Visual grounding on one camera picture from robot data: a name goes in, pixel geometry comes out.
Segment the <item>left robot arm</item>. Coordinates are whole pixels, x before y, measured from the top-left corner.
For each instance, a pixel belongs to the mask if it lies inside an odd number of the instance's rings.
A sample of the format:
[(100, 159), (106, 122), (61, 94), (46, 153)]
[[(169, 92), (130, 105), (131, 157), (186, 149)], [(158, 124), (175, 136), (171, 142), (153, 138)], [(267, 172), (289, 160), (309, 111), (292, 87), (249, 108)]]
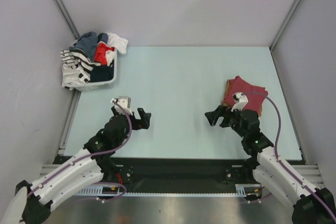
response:
[(16, 185), (2, 223), (43, 223), (80, 190), (115, 178), (111, 155), (126, 145), (133, 131), (147, 130), (152, 114), (139, 108), (140, 117), (136, 118), (129, 97), (118, 97), (111, 103), (113, 116), (77, 154), (36, 181), (23, 180)]

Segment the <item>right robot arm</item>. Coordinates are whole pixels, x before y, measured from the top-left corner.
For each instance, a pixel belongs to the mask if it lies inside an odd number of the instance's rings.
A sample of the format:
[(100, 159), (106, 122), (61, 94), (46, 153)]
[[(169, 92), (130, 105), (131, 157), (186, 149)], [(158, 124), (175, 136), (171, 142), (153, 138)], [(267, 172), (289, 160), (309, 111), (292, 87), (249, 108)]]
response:
[(291, 213), (293, 223), (335, 223), (335, 202), (331, 191), (318, 188), (295, 170), (278, 152), (278, 140), (271, 142), (260, 130), (259, 115), (246, 109), (248, 93), (233, 95), (234, 105), (219, 105), (206, 112), (211, 126), (222, 118), (220, 127), (229, 127), (242, 138), (250, 156), (242, 169), (243, 179), (259, 182)]

